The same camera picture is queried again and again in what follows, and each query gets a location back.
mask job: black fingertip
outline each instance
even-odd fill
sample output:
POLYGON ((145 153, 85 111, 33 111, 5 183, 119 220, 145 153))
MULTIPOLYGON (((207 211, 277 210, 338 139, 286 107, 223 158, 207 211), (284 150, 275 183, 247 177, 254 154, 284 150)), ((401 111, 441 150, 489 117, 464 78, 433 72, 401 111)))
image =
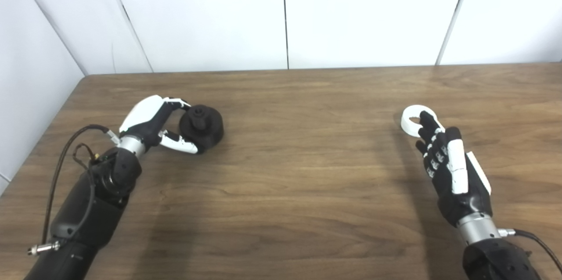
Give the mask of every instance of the black fingertip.
POLYGON ((445 135, 447 136, 448 142, 451 142, 452 140, 461 140, 462 139, 461 136, 460 136, 460 130, 455 126, 447 128, 445 130, 445 135))
POLYGON ((425 152, 427 152, 425 143, 421 142, 421 140, 418 140, 418 142, 416 142, 416 148, 418 149, 418 151, 420 151, 421 154, 425 154, 425 152))
POLYGON ((437 124, 433 115, 427 111, 420 112, 420 124, 430 132, 435 132, 439 128, 439 124, 437 124))
POLYGON ((426 128, 420 128, 418 135, 422 138, 422 140, 425 140, 426 143, 431 143, 431 136, 433 136, 433 134, 430 134, 426 128))
POLYGON ((447 136, 445 135, 445 133, 439 132, 438 134, 436 134, 435 143, 438 144, 439 146, 446 145, 447 144, 447 136))

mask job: metal plug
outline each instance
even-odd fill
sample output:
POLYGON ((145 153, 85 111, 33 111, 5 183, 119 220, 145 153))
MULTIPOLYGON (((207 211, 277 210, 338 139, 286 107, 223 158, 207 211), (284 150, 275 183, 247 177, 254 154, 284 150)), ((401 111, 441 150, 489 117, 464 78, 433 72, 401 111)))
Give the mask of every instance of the metal plug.
POLYGON ((28 249, 28 255, 38 256, 42 252, 49 250, 57 251, 59 248, 61 248, 61 243, 59 241, 56 241, 54 243, 46 243, 43 245, 35 245, 28 249))

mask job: white wall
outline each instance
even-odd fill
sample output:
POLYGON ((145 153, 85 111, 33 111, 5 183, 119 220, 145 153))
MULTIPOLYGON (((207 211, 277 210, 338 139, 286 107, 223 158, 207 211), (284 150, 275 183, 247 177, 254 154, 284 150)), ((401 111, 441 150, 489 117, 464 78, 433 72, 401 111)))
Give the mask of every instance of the white wall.
POLYGON ((150 72, 119 0, 37 0, 86 74, 150 72))
POLYGON ((287 68, 283 0, 122 0, 155 72, 287 68))
POLYGON ((290 68, 433 65, 458 0, 286 0, 290 68))
POLYGON ((441 64, 562 60, 562 0, 464 0, 441 64))
POLYGON ((83 74, 34 0, 0 7, 1 193, 83 74))

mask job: black knob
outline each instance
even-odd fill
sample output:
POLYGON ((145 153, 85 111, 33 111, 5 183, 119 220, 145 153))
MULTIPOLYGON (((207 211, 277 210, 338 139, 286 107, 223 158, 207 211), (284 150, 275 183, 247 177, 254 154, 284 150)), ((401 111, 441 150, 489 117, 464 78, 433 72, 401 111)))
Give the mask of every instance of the black knob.
POLYGON ((191 125, 196 130, 206 130, 211 126, 211 114, 209 113, 209 107, 198 104, 193 106, 187 111, 191 125))
POLYGON ((181 117, 179 130, 185 140, 195 144, 197 154, 202 154, 222 140, 223 117, 214 108, 198 104, 181 117))

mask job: white ring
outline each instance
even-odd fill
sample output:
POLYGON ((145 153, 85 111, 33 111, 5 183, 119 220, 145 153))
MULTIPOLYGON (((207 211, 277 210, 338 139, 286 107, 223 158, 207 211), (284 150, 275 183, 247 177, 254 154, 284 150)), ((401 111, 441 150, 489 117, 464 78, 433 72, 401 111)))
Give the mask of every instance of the white ring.
POLYGON ((402 129, 404 130, 404 132, 406 132, 406 134, 414 137, 420 137, 418 132, 422 128, 422 126, 420 124, 412 122, 410 118, 420 118, 420 113, 422 111, 433 115, 433 118, 435 118, 437 124, 441 128, 443 128, 441 123, 439 123, 439 121, 437 120, 437 115, 435 114, 435 112, 433 112, 433 110, 420 104, 414 104, 413 106, 405 108, 402 112, 402 121, 400 122, 400 126, 402 126, 402 129))

